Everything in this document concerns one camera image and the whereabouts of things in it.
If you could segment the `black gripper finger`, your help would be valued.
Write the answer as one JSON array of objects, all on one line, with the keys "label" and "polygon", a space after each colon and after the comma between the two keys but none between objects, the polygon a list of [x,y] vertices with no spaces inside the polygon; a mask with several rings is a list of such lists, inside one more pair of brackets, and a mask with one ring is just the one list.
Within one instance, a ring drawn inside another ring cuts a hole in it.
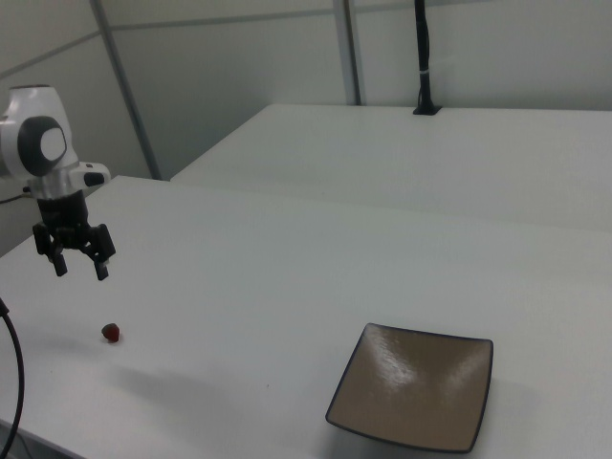
[{"label": "black gripper finger", "polygon": [[98,280],[107,278],[107,265],[110,258],[116,254],[116,248],[105,224],[90,227],[85,231],[81,251],[93,261]]},{"label": "black gripper finger", "polygon": [[54,237],[48,227],[40,222],[33,226],[33,238],[36,251],[39,255],[44,255],[53,264],[55,274],[62,276],[67,272],[66,262],[63,257],[63,246]]}]

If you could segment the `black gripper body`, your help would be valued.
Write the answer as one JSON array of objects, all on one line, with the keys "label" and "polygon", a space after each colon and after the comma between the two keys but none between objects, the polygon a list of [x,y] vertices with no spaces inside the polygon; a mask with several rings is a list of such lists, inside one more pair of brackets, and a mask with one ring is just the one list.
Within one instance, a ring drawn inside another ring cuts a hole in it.
[{"label": "black gripper body", "polygon": [[37,199],[42,221],[35,225],[38,251],[49,251],[53,244],[83,251],[91,244],[88,208],[82,190],[57,199]]}]

